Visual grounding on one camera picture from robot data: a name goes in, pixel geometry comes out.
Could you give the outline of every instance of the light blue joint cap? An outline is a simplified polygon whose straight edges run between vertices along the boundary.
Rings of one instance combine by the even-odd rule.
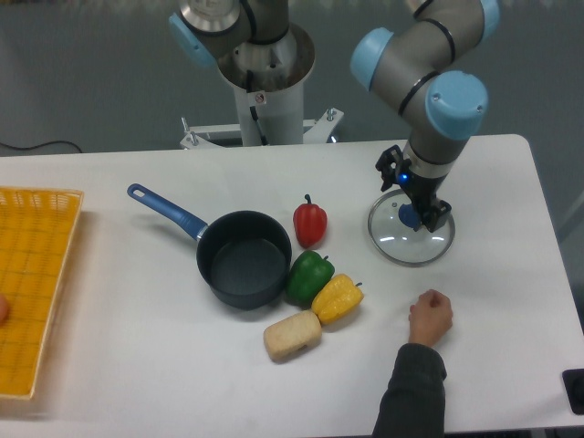
[[[215,58],[207,47],[201,44],[201,41],[193,34],[181,18],[172,14],[168,19],[171,27],[171,33],[187,57],[201,67],[210,67],[215,63]]]
[[[481,127],[488,103],[483,82],[462,71],[448,71],[428,88],[426,115],[444,137],[466,140]]]
[[[493,35],[497,26],[499,26],[501,11],[499,10],[497,0],[481,0],[481,5],[483,5],[483,12],[485,13],[485,29],[481,38],[482,43]]]
[[[371,89],[375,69],[391,37],[393,37],[393,32],[383,27],[371,30],[357,44],[350,57],[350,71],[367,91]]]

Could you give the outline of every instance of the green bell pepper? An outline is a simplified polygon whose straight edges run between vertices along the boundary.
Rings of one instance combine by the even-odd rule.
[[[314,251],[303,252],[290,269],[287,295],[298,304],[310,305],[335,273],[335,267],[327,258],[322,258]]]

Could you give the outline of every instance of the dark sleeve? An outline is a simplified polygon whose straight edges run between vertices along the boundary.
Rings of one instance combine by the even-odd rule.
[[[372,438],[443,438],[446,369],[440,355],[405,344],[395,360]]]

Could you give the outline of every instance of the yellow basket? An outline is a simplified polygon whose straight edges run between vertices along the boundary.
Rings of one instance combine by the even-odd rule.
[[[0,397],[30,399],[83,192],[0,187]]]

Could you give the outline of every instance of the saucepan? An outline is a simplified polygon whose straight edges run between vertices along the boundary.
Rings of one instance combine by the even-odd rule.
[[[259,308],[283,291],[292,246],[286,230],[274,218],[240,211],[207,224],[139,184],[132,184],[128,195],[168,217],[198,241],[199,272],[225,304]]]

